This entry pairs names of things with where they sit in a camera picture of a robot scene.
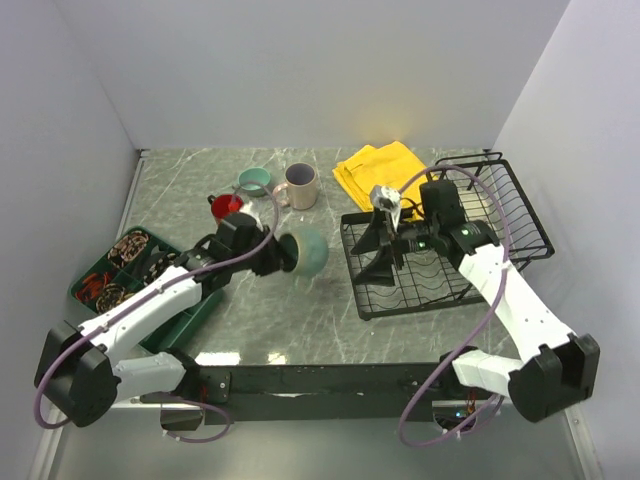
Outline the green glazed mug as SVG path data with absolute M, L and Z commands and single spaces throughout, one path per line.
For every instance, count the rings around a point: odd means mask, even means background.
M 293 275 L 311 278 L 326 266 L 328 242 L 312 227 L 298 227 L 283 233 L 278 243 L 284 252 L 283 270 Z

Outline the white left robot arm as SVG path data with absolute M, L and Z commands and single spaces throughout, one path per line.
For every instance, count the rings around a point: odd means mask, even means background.
M 85 427 L 121 400 L 162 392 L 179 402 L 200 398 L 198 364 L 175 350 L 130 360 L 128 352 L 180 312 L 250 270 L 257 276 L 291 272 L 299 249 L 246 213 L 227 216 L 215 233 L 181 253 L 151 284 L 110 311 L 78 327 L 66 321 L 47 334 L 34 384 L 34 415 L 48 428 L 41 400 Z

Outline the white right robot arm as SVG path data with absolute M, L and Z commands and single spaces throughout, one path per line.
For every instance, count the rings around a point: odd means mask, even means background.
M 441 392 L 460 398 L 478 387 L 505 396 L 530 422 L 589 399 L 600 358 L 596 340 L 577 335 L 547 308 L 507 259 L 493 227 L 468 219 L 452 181 L 424 183 L 420 195 L 424 217 L 409 221 L 397 190 L 373 188 L 371 220 L 351 252 L 374 257 L 354 284 L 392 286 L 405 254 L 433 251 L 493 306 L 518 352 L 509 359 L 463 347 L 438 374 Z

